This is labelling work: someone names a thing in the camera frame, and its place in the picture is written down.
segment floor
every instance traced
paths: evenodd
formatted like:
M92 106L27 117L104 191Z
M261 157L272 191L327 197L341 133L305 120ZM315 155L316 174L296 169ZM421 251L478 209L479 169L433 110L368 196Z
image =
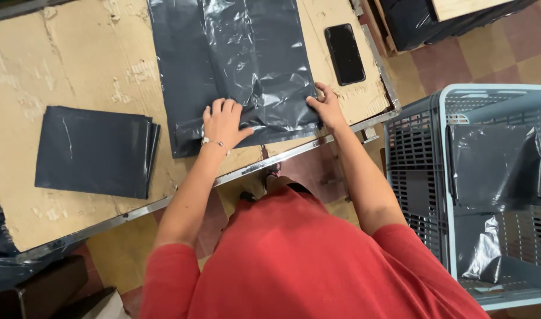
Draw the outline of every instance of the floor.
M450 38L384 62L402 105L451 83L541 84L541 1L460 38ZM377 165L380 165L379 150L383 144L379 139L366 145ZM329 145L311 150L287 160L283 173L316 194L331 214L357 225L353 207L344 200L343 184L322 185L320 182L341 176L334 154L335 150ZM200 267L212 254L221 229L233 212L238 193L244 189L255 194L262 192L256 174L211 192L196 244ZM127 312L133 319L137 318L146 259L162 213L148 214L90 238L76 252L86 258L90 277L77 298L103 287L116 286Z

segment metal table frame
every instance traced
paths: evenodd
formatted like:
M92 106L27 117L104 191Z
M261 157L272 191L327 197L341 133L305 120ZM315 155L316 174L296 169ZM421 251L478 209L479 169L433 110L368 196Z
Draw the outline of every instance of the metal table frame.
M384 83L384 87L386 89L387 97L390 102L390 106L387 110L387 112L381 113L380 115L374 116L370 119L366 119L364 121L361 121L359 123L353 124L351 127L353 132L358 132L367 128L373 127L375 124L382 123L388 119L394 118L400 113L401 105L396 98L396 93L392 88L392 85L390 83L390 80L388 78L388 75L386 73L386 70L383 65L383 60L381 59L379 52L377 51L377 48L373 42L373 37L371 36L371 33L369 31L369 28L367 25L363 25L362 27L363 32L365 33L365 36L369 42L369 46L371 47L371 50L373 51L373 57L375 62L377 63L377 67L379 69L379 73L381 75L381 80ZM369 138L365 142L374 140L375 138ZM324 137L321 137L317 140L302 144L298 147L295 147L293 149L290 149L288 151L285 151L281 154L268 157L266 159L263 159L262 161L250 164L246 167L243 167L241 169L238 169L236 171L230 172L228 174L222 175L218 178L216 178L215 182L213 183L213 186L218 186L221 184L224 184L226 182L229 182L231 180L234 180L236 178L239 178L241 176L244 176L246 174L249 174L254 171L258 171L260 169L263 169L267 166L270 166L272 164L287 160L288 158L291 158L293 156L296 156L298 154L307 152L313 148L317 148L323 144L327 144L329 142L333 141L333 136L331 134L326 135ZM111 229L115 226L119 226L125 222L131 221L133 219L139 218L145 214L152 213L158 209L164 208L168 205L170 200L172 199L172 196L169 196L167 198L155 201L154 203L148 204L147 206L137 208L131 212L127 212L125 214L121 214L119 216L113 217L111 219L108 219L106 221L102 221L98 224L95 224L93 226L90 226L88 228L82 229L76 233L64 236L60 239L57 239L55 241L45 243L41 246L38 246L36 248L27 250L23 253L20 253L17 255L16 261L17 262L26 262L29 260L32 260L34 258L42 257L48 253L50 253L53 250L60 249L64 246L70 245L72 243L81 241L83 239L89 238L90 236L96 235L100 232L103 232L105 230Z

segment smartphone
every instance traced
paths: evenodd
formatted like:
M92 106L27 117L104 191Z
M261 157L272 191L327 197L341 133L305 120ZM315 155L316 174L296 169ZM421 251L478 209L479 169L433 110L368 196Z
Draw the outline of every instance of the smartphone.
M333 69L338 83L344 86L365 80L365 70L349 23L325 29L325 40L330 49Z

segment cardboard sheet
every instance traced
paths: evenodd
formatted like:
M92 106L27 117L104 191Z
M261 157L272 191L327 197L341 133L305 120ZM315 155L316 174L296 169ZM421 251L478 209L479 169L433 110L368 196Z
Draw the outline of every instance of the cardboard sheet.
M312 75L331 84L356 123L388 106L373 56L346 0L297 0ZM323 32L352 23L367 80L338 87ZM20 251L160 200L194 158L173 160L145 0L76 0L0 22L0 201ZM161 135L148 200L34 187L46 105L151 116ZM270 154L308 139L269 144ZM262 159L234 149L220 175Z
M314 81L329 84L339 97L341 110L351 125L370 118L389 106L383 83L373 58L373 52L349 1L344 0L297 0L304 42L308 53L309 67ZM364 82L339 86L333 70L324 30L333 25L351 23L361 61L365 69ZM325 129L317 136L327 134ZM280 154L288 149L315 140L316 137L265 144L269 156Z
M432 3L438 21L441 22L510 1L512 0L432 0Z

